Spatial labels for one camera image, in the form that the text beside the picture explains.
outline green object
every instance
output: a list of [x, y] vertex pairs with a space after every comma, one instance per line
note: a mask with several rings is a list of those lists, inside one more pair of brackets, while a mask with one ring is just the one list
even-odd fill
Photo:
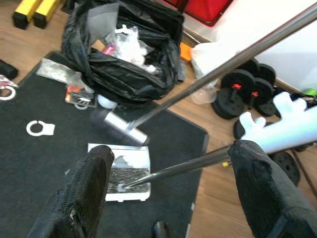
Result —
[[304, 92], [306, 95], [317, 96], [317, 91], [313, 88], [310, 88]]

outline white wall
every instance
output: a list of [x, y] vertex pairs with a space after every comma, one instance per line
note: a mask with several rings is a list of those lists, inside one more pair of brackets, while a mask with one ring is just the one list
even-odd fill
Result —
[[[186, 17], [185, 27], [210, 41], [244, 49], [316, 0], [234, 0], [212, 28]], [[293, 87], [317, 89], [317, 22], [256, 57], [274, 67], [277, 77]]]

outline black cable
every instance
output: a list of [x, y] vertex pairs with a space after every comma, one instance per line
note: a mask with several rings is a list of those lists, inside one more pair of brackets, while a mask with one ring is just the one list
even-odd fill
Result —
[[292, 151], [292, 153], [293, 153], [293, 155], [294, 155], [294, 157], [295, 157], [295, 160], [296, 160], [298, 166], [299, 166], [299, 167], [301, 168], [301, 170], [303, 171], [303, 174], [304, 174], [304, 176], [305, 176], [305, 179], [306, 179], [306, 181], [307, 181], [309, 187], [311, 188], [311, 190], [313, 191], [313, 194], [314, 194], [315, 198], [317, 199], [317, 190], [316, 190], [316, 188], [314, 187], [311, 178], [309, 177], [308, 173], [306, 172], [306, 170], [305, 170], [305, 168], [304, 168], [304, 166], [303, 166], [303, 164], [302, 164], [300, 158], [298, 157], [296, 151], [295, 151], [294, 149], [292, 149], [291, 151]]

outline black garbage bag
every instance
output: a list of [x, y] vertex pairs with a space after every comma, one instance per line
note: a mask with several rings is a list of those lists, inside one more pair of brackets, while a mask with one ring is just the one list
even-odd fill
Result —
[[106, 0], [86, 0], [71, 14], [63, 39], [63, 54], [84, 73], [83, 81], [98, 94], [129, 106], [143, 105], [166, 95], [178, 79], [183, 16], [150, 0], [120, 0], [117, 28], [137, 26], [139, 39], [155, 50], [146, 56], [146, 64], [160, 67], [152, 75], [121, 59], [91, 48], [87, 25], [88, 10]]

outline black rubber mat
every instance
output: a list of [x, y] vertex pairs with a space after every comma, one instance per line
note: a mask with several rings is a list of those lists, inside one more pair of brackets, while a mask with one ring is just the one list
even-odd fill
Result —
[[[47, 58], [66, 64], [57, 53]], [[39, 77], [35, 67], [17, 89], [17, 96], [0, 101], [1, 233], [26, 237], [50, 194], [62, 187], [64, 172], [87, 153], [88, 143], [122, 144], [90, 122], [91, 109], [77, 110], [64, 102], [65, 85]], [[135, 119], [156, 104], [120, 111]], [[32, 120], [55, 124], [52, 136], [26, 132]], [[163, 112], [140, 129], [151, 137], [151, 171], [202, 155], [208, 134], [200, 127]], [[145, 201], [107, 202], [99, 223], [99, 238], [151, 238], [157, 221], [170, 224], [174, 238], [184, 238], [192, 216], [201, 171], [152, 184]]]

